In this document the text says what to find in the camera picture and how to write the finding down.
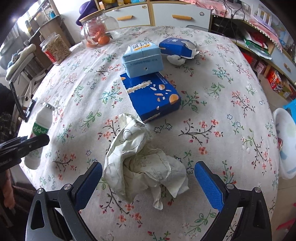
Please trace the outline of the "person's left hand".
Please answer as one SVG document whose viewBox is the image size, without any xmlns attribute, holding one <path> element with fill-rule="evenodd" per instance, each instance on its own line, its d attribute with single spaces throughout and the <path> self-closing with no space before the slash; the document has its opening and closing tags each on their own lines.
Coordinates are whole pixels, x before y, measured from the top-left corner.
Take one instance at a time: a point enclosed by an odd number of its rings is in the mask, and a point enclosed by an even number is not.
<svg viewBox="0 0 296 241">
<path fill-rule="evenodd" d="M 4 206 L 12 210 L 15 207 L 15 199 L 9 169 L 1 173 L 1 190 L 4 197 Z"/>
</svg>

